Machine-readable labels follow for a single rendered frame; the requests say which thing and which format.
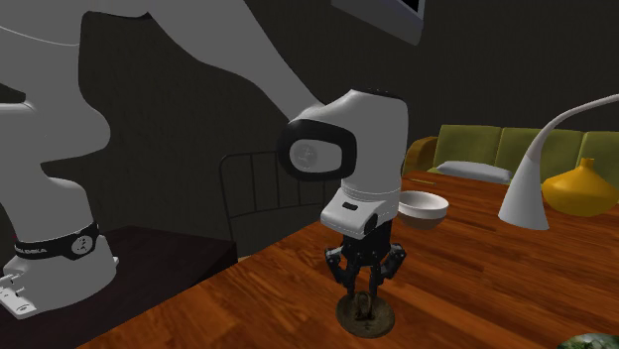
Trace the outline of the white bowl with brown base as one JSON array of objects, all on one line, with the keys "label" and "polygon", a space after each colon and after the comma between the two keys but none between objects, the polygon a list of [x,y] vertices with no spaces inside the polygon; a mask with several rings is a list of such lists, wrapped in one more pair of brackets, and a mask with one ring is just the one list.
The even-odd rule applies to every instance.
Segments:
[{"label": "white bowl with brown base", "polygon": [[398,217],[412,228],[431,230],[442,222],[448,208],[448,201],[439,195],[406,190],[400,193]]}]

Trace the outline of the green mottled round object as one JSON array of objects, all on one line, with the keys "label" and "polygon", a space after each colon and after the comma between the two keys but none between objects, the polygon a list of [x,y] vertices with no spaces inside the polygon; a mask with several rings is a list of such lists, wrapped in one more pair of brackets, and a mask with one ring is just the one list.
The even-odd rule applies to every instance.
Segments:
[{"label": "green mottled round object", "polygon": [[605,333],[575,335],[560,343],[557,349],[619,349],[619,335]]}]

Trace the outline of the round brown disc with knob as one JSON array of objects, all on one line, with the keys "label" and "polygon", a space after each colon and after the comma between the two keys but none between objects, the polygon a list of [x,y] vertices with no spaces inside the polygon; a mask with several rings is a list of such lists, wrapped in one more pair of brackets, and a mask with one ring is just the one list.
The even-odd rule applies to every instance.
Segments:
[{"label": "round brown disc with knob", "polygon": [[395,313],[383,298],[368,291],[345,295],[337,303],[336,319],[349,333],[361,338],[378,338],[395,325]]}]

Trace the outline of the green sofa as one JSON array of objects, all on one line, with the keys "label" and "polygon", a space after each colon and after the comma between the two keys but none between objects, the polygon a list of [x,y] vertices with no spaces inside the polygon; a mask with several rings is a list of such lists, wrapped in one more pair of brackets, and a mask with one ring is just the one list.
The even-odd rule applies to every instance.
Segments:
[{"label": "green sofa", "polygon": [[[437,173],[447,161],[486,164],[514,172],[539,131],[477,125],[443,125],[436,137],[415,141],[408,149],[404,174]],[[619,189],[619,132],[554,129],[542,150],[541,180],[575,169],[583,158]]]}]

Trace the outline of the yellow vase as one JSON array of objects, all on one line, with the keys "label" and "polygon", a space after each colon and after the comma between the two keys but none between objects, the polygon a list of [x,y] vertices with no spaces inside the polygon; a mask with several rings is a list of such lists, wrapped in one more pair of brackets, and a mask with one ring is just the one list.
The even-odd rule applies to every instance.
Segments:
[{"label": "yellow vase", "polygon": [[556,211],[592,217],[610,210],[619,202],[619,189],[594,169],[593,158],[582,158],[571,171],[547,178],[542,183],[546,202]]}]

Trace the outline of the white curved desk lamp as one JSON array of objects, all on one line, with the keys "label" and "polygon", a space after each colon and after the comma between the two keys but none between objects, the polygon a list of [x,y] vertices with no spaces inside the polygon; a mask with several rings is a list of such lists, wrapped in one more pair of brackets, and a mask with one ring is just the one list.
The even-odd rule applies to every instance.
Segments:
[{"label": "white curved desk lamp", "polygon": [[561,122],[578,113],[619,102],[619,93],[571,108],[548,122],[534,138],[509,184],[498,218],[514,226],[531,230],[549,230],[543,205],[541,155],[550,132]]}]

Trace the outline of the grey framed wall screen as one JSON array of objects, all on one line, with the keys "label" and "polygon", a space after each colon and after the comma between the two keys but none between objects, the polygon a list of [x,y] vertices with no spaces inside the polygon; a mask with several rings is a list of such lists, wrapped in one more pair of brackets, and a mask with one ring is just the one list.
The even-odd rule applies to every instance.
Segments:
[{"label": "grey framed wall screen", "polygon": [[416,46],[427,0],[329,0],[330,4],[381,31]]}]

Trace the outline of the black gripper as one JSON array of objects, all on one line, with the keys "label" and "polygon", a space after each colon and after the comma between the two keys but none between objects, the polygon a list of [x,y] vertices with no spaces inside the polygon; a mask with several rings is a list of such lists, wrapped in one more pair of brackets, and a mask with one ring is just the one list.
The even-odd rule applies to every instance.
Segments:
[{"label": "black gripper", "polygon": [[[372,296],[376,296],[378,287],[384,280],[393,279],[402,266],[407,253],[401,244],[391,245],[391,230],[392,223],[385,222],[361,240],[344,236],[342,248],[324,250],[325,261],[334,279],[346,288],[350,297],[355,295],[357,267],[372,266],[369,292]],[[347,262],[345,269],[340,267],[342,255]]]}]

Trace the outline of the dark robot stand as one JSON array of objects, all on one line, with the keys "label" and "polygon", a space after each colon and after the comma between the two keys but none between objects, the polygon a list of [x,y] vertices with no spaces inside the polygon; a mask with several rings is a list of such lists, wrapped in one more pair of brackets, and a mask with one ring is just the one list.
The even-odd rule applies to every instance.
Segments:
[{"label": "dark robot stand", "polygon": [[237,263],[236,243],[124,227],[104,234],[117,274],[86,300],[27,319],[0,313],[0,349],[75,349]]}]

